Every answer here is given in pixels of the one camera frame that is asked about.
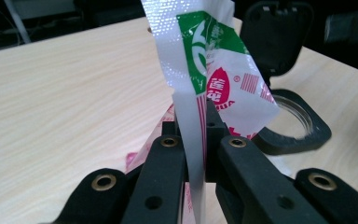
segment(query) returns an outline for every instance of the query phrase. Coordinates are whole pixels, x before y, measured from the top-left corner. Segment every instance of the screw hole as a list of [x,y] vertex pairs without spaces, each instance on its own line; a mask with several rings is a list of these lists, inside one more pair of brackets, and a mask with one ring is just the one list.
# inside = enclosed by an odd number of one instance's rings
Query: screw hole
[[295,203],[293,203],[293,201],[290,198],[283,195],[280,195],[277,198],[277,203],[281,208],[287,210],[293,209],[295,207]]
[[312,173],[308,176],[308,180],[319,189],[335,190],[337,188],[336,182],[327,175]]
[[246,147],[246,142],[240,138],[234,138],[229,141],[233,147]]
[[97,175],[91,183],[93,189],[105,191],[111,189],[117,182],[114,175]]
[[162,206],[162,199],[158,196],[152,196],[146,199],[145,206],[150,210],[159,209]]
[[178,145],[178,141],[174,138],[164,138],[161,140],[161,144],[165,147],[174,147]]

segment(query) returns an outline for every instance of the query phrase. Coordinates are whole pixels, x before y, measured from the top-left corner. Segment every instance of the light wood grain surface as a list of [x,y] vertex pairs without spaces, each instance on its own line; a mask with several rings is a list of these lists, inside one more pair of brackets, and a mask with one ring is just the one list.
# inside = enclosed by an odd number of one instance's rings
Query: light wood grain surface
[[[125,170],[166,109],[145,18],[0,51],[0,223],[53,221],[94,170]],[[294,175],[318,167],[358,189],[358,70],[303,49],[272,89],[301,95],[333,132],[322,148],[284,156]],[[287,117],[271,128],[292,132]],[[225,223],[207,187],[207,223]]]

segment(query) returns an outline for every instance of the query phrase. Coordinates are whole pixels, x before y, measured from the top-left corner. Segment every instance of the green printed logo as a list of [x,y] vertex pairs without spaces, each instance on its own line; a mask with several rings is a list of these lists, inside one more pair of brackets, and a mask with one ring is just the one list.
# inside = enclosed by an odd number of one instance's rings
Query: green printed logo
[[196,94],[206,91],[206,52],[227,49],[246,53],[246,47],[234,29],[219,23],[204,11],[177,16],[185,46],[188,73]]

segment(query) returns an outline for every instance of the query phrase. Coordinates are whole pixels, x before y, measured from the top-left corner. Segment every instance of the black round holder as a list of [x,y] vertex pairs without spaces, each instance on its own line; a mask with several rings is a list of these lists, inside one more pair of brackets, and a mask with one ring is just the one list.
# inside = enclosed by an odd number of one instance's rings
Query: black round holder
[[271,77],[287,73],[296,63],[313,20],[305,2],[256,2],[242,18],[240,37],[249,50],[276,103],[295,115],[306,129],[301,138],[262,129],[252,141],[266,154],[282,155],[313,150],[331,137],[330,128],[296,93],[272,90]]

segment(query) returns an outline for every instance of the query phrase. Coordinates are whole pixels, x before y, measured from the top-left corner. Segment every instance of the plastic bag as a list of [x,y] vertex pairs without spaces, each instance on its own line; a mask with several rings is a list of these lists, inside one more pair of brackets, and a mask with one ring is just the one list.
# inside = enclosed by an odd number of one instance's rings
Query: plastic bag
[[[191,189],[188,192],[186,186],[186,195],[191,200],[185,197],[184,222],[191,222],[186,216],[194,213],[195,222],[204,223],[206,98],[213,100],[231,134],[248,138],[279,108],[233,29],[233,2],[143,0],[143,5],[163,74],[174,88],[174,112],[186,151]],[[142,161],[145,154],[135,161]]]

